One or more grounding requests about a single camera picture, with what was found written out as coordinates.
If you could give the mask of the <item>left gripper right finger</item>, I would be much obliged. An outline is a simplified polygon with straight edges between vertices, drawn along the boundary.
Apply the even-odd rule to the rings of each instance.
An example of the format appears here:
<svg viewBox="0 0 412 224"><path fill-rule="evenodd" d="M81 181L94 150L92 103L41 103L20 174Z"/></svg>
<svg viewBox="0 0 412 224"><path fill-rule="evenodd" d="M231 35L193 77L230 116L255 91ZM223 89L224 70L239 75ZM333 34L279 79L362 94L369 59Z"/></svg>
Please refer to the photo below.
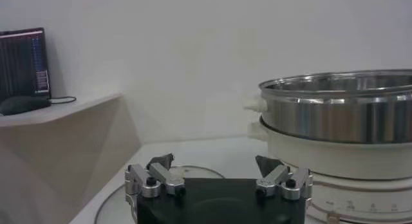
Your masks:
<svg viewBox="0 0 412 224"><path fill-rule="evenodd" d="M278 159L256 156L262 178L256 180L256 195L264 200L280 193L286 200L312 199L313 174L307 168L292 171Z"/></svg>

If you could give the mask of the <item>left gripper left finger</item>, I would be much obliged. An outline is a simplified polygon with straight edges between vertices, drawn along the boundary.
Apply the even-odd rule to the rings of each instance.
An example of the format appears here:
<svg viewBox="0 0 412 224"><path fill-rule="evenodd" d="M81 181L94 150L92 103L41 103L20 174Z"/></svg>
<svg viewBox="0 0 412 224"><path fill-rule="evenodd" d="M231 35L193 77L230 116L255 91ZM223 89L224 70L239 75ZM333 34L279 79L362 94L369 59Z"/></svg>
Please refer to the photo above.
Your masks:
<svg viewBox="0 0 412 224"><path fill-rule="evenodd" d="M162 187L166 194L185 194L185 180L170 171L174 155L169 153L152 158L144 167L140 164L128 165L125 171L125 192L128 196L141 195L144 198L157 198Z"/></svg>

